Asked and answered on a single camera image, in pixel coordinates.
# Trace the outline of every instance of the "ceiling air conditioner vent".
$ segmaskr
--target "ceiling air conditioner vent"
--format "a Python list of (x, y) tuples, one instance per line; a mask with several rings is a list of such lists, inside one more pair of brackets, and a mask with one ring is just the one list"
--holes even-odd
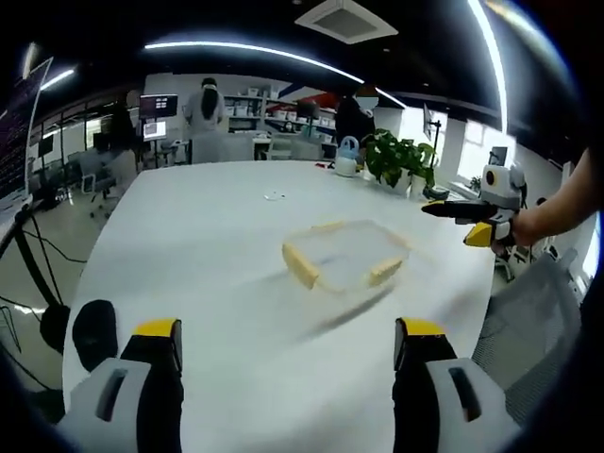
[(398, 34), (395, 28), (352, 0), (327, 0), (295, 22), (346, 44)]

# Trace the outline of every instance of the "black ceiling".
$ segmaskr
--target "black ceiling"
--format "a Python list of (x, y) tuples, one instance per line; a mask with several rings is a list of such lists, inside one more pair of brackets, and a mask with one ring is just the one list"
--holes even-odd
[[(42, 47), (44, 55), (55, 57), (53, 71), (77, 68), (76, 76), (68, 83), (44, 93), (40, 115), (94, 92), (142, 83), (147, 74), (156, 72), (266, 76), (334, 92), (347, 92), (355, 85), (309, 65), (236, 49), (143, 51), (147, 43), (175, 36), (179, 40), (246, 42), (277, 48), (321, 60), (387, 92), (424, 93), (499, 110), (487, 47), (466, 0), (357, 1), (394, 26), (399, 34), (346, 45), (294, 24), (320, 0), (111, 0), (53, 3), (37, 12), (23, 11), (20, 17), (25, 18), (27, 26), (18, 26), (16, 31), (3, 27), (1, 31), (3, 42), (8, 43), (5, 55), (12, 59), (9, 67), (13, 69), (1, 74), (0, 101), (6, 100), (31, 41)], [(585, 30), (568, 20), (574, 14), (588, 14), (564, 7), (568, 4), (564, 0), (522, 3), (544, 25), (573, 69), (577, 67), (579, 78), (589, 80), (591, 72), (584, 68), (589, 55), (577, 42)], [(566, 160), (569, 153), (576, 153), (583, 146), (580, 110), (513, 27), (490, 9), (485, 10), (502, 54), (510, 132), (544, 156)], [(402, 100), (410, 105), (423, 102)], [(437, 104), (432, 103), (431, 107), (438, 108)], [(499, 120), (491, 115), (449, 107), (455, 116), (499, 125)]]

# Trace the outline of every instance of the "person's hand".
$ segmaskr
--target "person's hand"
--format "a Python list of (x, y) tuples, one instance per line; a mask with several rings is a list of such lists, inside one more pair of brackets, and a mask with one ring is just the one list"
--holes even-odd
[[(530, 246), (542, 239), (536, 232), (534, 210), (520, 210), (512, 218), (512, 236), (516, 245)], [(495, 241), (491, 248), (497, 255), (502, 255), (505, 247)]]

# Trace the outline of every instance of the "water kettle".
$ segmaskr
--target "water kettle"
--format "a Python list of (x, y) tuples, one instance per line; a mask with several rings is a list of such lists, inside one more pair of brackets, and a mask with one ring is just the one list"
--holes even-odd
[(359, 141), (351, 136), (342, 140), (336, 154), (336, 174), (352, 177), (357, 173), (357, 157), (359, 156)]

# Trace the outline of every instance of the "white table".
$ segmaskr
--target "white table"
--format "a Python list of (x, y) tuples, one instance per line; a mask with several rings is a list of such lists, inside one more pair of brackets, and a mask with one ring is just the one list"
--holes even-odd
[[(268, 193), (282, 193), (267, 201)], [(183, 451), (390, 452), (394, 320), (440, 323), (460, 356), (476, 345), (494, 257), (456, 226), (360, 178), (309, 162), (231, 162), (143, 172), (103, 229), (67, 331), (90, 300), (110, 300), (120, 348), (150, 319), (183, 320)], [(430, 261), (370, 310), (312, 334), (280, 247), (291, 232), (374, 219)], [(71, 333), (63, 390), (87, 376)]]

